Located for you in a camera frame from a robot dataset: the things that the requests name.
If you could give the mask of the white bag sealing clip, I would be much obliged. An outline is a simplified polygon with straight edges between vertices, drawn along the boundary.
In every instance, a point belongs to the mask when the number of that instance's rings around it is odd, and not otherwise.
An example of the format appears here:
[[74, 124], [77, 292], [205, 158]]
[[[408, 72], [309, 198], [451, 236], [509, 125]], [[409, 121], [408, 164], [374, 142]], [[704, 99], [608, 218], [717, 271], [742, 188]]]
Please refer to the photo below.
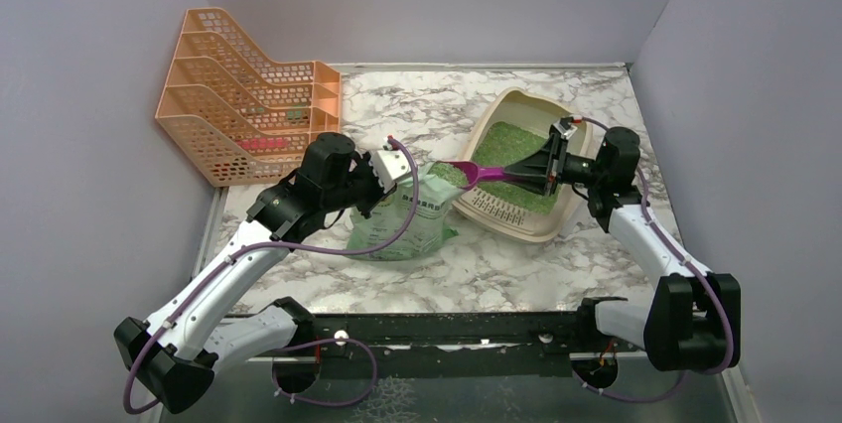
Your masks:
[[559, 236], [566, 238], [568, 235], [575, 233], [580, 224], [587, 224], [590, 219], [587, 204], [585, 202], [579, 202], [563, 224]]

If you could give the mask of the purple plastic litter scoop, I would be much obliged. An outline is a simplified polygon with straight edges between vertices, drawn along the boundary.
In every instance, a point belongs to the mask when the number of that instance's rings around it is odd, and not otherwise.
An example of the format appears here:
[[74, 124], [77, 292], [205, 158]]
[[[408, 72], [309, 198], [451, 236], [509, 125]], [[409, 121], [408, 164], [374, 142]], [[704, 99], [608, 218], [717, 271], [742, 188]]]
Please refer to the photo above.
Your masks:
[[472, 190], [480, 183], [523, 182], [501, 167], [482, 167], [472, 161], [438, 161], [430, 166], [428, 174], [464, 191]]

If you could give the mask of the beige plastic litter box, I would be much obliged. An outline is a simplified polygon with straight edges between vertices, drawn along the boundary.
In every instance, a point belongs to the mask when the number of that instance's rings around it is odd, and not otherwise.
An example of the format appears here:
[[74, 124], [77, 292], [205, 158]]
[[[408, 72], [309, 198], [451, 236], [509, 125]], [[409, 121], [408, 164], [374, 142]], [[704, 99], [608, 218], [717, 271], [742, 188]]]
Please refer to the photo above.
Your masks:
[[[471, 161], [479, 142], [496, 122], [507, 122], [547, 139], [554, 122], [577, 113], [578, 110], [570, 104], [510, 87], [501, 92], [481, 115], [457, 159]], [[561, 186], [555, 195], [557, 201], [552, 212], [539, 214], [509, 205], [477, 185], [456, 199], [454, 208], [468, 220], [492, 232], [526, 243], [542, 243], [558, 235], [571, 211], [583, 202], [567, 185]]]

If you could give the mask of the green litter bag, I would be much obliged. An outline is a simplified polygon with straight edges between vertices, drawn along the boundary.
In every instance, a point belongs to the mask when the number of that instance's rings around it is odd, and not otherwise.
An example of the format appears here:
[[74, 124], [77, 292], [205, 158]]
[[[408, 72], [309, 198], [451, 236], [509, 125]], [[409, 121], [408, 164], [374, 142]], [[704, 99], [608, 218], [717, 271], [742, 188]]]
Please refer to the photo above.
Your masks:
[[[389, 246], [363, 254], [359, 260], [402, 261], [423, 257], [440, 249], [458, 232], [448, 224], [453, 201], [464, 192], [467, 176], [452, 165], [429, 163], [418, 171], [418, 206], [409, 226]], [[375, 247], [392, 237], [404, 224], [411, 209], [413, 182], [410, 177], [370, 214], [351, 214], [348, 250]]]

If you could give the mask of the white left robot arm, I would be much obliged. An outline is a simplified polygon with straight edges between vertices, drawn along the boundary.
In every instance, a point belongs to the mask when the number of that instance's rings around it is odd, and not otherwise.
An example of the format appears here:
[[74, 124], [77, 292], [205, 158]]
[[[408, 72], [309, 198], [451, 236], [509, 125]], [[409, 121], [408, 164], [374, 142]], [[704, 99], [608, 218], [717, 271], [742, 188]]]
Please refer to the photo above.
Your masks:
[[397, 139], [361, 153], [344, 134], [320, 134], [297, 169], [258, 195], [224, 250], [196, 278], [148, 317], [128, 317], [117, 326], [114, 339], [128, 370], [125, 412], [145, 412], [132, 401], [136, 384], [151, 394], [152, 406], [178, 414], [232, 365], [269, 351], [317, 353], [323, 340], [314, 316], [292, 298], [238, 323], [227, 323], [225, 316], [274, 265], [307, 250], [308, 238], [325, 228], [328, 215], [370, 214], [403, 180], [417, 184], [419, 173]]

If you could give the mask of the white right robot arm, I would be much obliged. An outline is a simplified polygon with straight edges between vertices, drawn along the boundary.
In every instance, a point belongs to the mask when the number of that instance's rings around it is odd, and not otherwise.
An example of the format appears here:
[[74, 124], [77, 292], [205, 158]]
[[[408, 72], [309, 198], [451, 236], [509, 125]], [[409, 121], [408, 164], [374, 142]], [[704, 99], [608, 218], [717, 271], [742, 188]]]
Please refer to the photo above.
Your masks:
[[719, 373], [739, 361], [740, 284], [711, 271], [664, 230], [651, 209], [639, 158], [639, 137], [630, 129], [608, 129], [589, 159], [568, 152], [567, 134], [557, 124], [539, 150], [503, 172], [533, 194], [583, 187], [591, 217], [653, 287], [645, 305], [616, 298], [591, 304], [572, 327], [581, 348], [595, 351], [615, 337], [645, 350], [658, 370]]

